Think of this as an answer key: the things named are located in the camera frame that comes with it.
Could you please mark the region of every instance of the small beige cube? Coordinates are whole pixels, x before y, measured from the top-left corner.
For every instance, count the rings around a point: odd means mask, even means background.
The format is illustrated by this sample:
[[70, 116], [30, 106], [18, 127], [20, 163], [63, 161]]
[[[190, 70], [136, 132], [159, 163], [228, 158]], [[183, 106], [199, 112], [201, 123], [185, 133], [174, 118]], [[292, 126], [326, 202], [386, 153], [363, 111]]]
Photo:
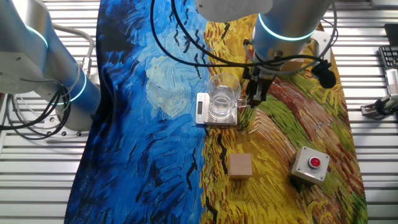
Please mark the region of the small beige cube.
[[251, 154], [230, 154], [228, 175], [230, 179], [248, 179], [253, 175]]

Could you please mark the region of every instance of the metal grating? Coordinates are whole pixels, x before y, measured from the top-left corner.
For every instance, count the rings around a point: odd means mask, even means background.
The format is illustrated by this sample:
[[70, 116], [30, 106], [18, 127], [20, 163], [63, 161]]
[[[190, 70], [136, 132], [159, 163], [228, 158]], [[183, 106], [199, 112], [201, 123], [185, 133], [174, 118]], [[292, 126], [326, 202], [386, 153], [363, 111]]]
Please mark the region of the metal grating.
[[[46, 0], [53, 22], [95, 37], [99, 0]], [[390, 116], [374, 121], [361, 116], [360, 106], [387, 94], [376, 52], [388, 45], [382, 28], [398, 23], [398, 11], [373, 9], [368, 2], [338, 3], [339, 39], [333, 47], [345, 89], [351, 127], [363, 174], [369, 223], [398, 223], [398, 122]], [[333, 20], [332, 12], [325, 19]], [[328, 24], [323, 24], [331, 32]], [[88, 43], [64, 32], [58, 36], [81, 61]], [[92, 70], [93, 78], [98, 76]], [[42, 110], [45, 101], [35, 93], [22, 95]], [[33, 119], [21, 100], [25, 116]], [[60, 224], [86, 138], [29, 142], [12, 131], [0, 134], [0, 223]]]

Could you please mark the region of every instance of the swirling brushstroke pattern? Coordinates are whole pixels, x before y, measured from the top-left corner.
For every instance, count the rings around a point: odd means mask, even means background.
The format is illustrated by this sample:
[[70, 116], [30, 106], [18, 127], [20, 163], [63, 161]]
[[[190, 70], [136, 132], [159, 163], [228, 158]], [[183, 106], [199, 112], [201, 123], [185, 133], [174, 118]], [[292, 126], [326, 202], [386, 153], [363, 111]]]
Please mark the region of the swirling brushstroke pattern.
[[[243, 69], [188, 67], [165, 57], [150, 31], [149, 4], [101, 1], [101, 103], [65, 223], [365, 223], [364, 187], [338, 75], [330, 90], [308, 70], [278, 77], [258, 110], [239, 110], [238, 126], [198, 127], [195, 96], [209, 76], [241, 79]], [[176, 6], [200, 45], [247, 62], [240, 43], [251, 38], [256, 15], [215, 23], [197, 14], [193, 0]], [[157, 1], [154, 18], [171, 54], [218, 63], [178, 31], [168, 1]], [[304, 51], [311, 54], [312, 47]], [[302, 146], [330, 155], [325, 184], [289, 181], [289, 165]], [[252, 154], [253, 177], [229, 180], [229, 155], [243, 152]]]
[[[164, 57], [150, 32], [149, 4], [101, 2], [98, 65], [108, 89], [101, 90], [65, 223], [198, 223], [204, 211], [199, 181], [205, 131], [193, 117], [209, 72]], [[186, 27], [204, 30], [193, 1], [187, 5]], [[155, 26], [166, 49], [180, 58], [201, 55], [176, 33], [170, 13], [168, 1], [157, 1]]]

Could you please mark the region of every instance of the kitchen scale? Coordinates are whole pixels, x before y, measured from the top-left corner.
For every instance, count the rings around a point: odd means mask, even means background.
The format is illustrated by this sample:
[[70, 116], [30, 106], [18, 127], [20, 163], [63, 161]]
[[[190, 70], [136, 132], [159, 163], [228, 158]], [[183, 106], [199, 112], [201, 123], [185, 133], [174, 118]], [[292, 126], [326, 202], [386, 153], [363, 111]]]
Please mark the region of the kitchen scale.
[[231, 114], [225, 119], [217, 119], [212, 117], [209, 112], [210, 97], [207, 93], [197, 94], [197, 124], [217, 124], [217, 125], [237, 125], [238, 123], [238, 109], [232, 108]]

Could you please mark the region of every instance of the glass cup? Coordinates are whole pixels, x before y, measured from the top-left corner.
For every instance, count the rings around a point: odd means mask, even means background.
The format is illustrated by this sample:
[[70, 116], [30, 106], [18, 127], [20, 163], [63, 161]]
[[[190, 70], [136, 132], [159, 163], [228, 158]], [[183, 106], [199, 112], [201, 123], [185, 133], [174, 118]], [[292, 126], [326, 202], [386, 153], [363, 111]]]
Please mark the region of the glass cup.
[[240, 100], [241, 84], [231, 74], [221, 73], [213, 76], [207, 83], [210, 97], [209, 112], [215, 119], [226, 119], [233, 108], [247, 107], [246, 100]]

